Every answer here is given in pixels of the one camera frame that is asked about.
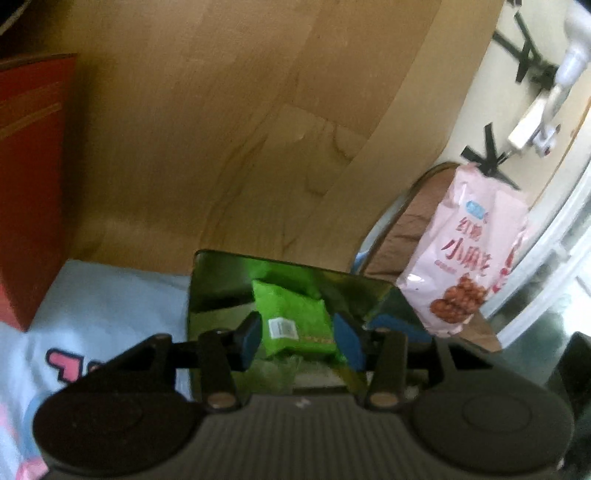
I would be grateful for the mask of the green snack packet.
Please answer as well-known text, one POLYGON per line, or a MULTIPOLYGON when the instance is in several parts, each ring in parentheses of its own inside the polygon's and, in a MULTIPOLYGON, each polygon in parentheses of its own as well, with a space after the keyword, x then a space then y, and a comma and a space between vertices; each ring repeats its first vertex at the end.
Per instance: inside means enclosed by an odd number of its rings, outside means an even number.
POLYGON ((267 359, 297 355, 304 360, 344 364, 323 299, 304 296, 278 285, 252 281, 256 311, 263 319, 267 359))

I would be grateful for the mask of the brown cushioned chair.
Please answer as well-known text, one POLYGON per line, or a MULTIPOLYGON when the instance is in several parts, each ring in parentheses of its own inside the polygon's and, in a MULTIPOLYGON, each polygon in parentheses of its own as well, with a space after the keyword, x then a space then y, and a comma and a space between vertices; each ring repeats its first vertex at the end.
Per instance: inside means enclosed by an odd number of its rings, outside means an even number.
MULTIPOLYGON (((391 291, 384 302, 384 311, 430 334, 397 286, 419 241, 452 183, 456 169, 463 165, 447 162, 421 176, 411 189, 394 204, 392 213, 380 220, 363 242, 353 263, 353 272, 369 279, 384 280, 391 291)), ((480 310, 464 329, 449 339, 468 342, 485 351, 492 344, 493 329, 487 325, 480 310)))

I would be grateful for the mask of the red cardboard box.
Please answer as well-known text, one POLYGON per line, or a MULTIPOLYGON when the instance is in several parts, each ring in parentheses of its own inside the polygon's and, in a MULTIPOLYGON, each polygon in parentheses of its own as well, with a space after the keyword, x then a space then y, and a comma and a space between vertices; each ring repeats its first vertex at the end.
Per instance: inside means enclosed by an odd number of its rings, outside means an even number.
POLYGON ((1 63, 1 321, 26 331, 65 259, 62 152, 73 54, 1 63))

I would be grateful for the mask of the white framed window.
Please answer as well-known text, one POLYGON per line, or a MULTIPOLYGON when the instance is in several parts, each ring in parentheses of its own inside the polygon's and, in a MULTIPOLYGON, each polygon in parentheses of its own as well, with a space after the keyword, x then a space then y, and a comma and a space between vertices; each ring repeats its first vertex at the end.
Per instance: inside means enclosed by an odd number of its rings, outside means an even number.
POLYGON ((499 352, 515 343, 550 308, 590 258, 590 154, 571 153, 532 211, 534 233, 501 292, 483 309, 499 352))

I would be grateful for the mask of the green transparent storage bin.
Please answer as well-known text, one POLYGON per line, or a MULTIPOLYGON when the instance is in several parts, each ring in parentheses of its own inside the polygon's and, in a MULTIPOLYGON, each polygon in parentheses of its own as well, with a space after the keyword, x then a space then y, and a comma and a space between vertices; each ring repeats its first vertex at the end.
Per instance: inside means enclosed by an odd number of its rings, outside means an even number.
POLYGON ((263 334, 245 372, 235 372, 238 398, 310 390, 363 395, 372 332, 404 333, 411 347, 431 342, 401 292, 383 280, 214 250, 195 254, 187 335, 235 330, 257 312, 263 334))

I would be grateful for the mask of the pink twisted dough snack bag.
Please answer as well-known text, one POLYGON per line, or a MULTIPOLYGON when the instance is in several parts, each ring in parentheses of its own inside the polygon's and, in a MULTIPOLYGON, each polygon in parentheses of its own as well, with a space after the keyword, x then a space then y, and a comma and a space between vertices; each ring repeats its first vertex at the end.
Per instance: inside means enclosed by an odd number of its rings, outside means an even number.
POLYGON ((512 270, 528 224, 525 195, 483 175, 456 169, 443 200, 397 286, 425 329, 460 333, 512 270))

